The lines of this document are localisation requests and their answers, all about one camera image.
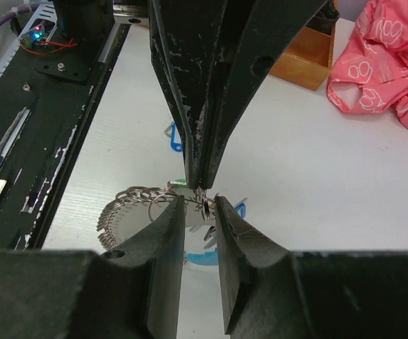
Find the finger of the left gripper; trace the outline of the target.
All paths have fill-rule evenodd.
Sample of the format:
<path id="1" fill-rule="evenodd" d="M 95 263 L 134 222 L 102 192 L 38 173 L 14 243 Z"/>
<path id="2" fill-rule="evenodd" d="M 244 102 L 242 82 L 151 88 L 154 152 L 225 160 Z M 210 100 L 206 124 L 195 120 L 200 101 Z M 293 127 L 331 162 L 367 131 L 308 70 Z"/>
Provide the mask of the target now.
<path id="1" fill-rule="evenodd" d="M 212 71 L 226 1 L 150 1 L 152 65 L 179 128 L 186 179 L 209 189 Z"/>
<path id="2" fill-rule="evenodd" d="M 215 181 L 229 137 L 270 69 L 324 1 L 229 1 L 199 116 L 199 187 Z"/>

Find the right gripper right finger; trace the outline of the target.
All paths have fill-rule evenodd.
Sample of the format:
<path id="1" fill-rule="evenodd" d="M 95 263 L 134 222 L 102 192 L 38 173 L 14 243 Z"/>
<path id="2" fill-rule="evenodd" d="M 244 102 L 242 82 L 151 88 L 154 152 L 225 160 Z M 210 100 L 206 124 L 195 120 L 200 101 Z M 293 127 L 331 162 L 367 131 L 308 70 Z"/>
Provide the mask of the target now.
<path id="1" fill-rule="evenodd" d="M 217 250 L 224 330 L 229 335 L 279 335 L 291 303 L 289 250 L 241 218 L 229 201 L 216 198 Z"/>

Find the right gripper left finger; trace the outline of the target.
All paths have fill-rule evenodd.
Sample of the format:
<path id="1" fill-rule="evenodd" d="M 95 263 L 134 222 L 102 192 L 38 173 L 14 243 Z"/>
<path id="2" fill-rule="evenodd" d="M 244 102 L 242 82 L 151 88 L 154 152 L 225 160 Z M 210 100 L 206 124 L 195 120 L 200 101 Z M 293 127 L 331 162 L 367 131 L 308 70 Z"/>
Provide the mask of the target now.
<path id="1" fill-rule="evenodd" d="M 185 201 L 178 196 L 148 226 L 101 257 L 123 269 L 124 329 L 117 338 L 175 338 L 184 258 Z"/>

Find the light blue key tag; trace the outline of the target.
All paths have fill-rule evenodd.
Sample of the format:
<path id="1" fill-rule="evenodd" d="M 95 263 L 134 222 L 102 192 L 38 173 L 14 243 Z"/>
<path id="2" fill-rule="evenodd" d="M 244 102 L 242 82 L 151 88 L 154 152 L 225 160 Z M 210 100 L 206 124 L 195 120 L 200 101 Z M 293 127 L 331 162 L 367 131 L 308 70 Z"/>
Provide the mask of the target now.
<path id="1" fill-rule="evenodd" d="M 219 264 L 217 249 L 201 254 L 186 253 L 186 260 L 198 266 L 217 266 Z"/>

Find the dark blue key tag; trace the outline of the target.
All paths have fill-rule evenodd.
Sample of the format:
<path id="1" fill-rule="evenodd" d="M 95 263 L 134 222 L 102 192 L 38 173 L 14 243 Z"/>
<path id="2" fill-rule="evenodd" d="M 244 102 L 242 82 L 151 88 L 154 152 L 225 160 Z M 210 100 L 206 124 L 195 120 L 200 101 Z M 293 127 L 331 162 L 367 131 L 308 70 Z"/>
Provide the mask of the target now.
<path id="1" fill-rule="evenodd" d="M 236 213 L 241 217 L 245 218 L 246 217 L 246 212 L 247 212 L 247 198 L 243 198 L 241 201 L 239 201 L 237 204 L 234 205 L 234 209 Z"/>

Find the green key tag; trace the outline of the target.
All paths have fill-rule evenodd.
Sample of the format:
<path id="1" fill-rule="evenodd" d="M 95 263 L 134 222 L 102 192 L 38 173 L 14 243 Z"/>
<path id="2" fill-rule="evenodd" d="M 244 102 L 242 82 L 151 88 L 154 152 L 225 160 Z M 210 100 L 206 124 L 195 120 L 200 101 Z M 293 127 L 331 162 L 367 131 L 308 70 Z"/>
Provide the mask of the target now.
<path id="1" fill-rule="evenodd" d="M 176 179 L 167 182 L 167 187 L 169 189 L 187 189 L 188 184 L 185 179 Z"/>

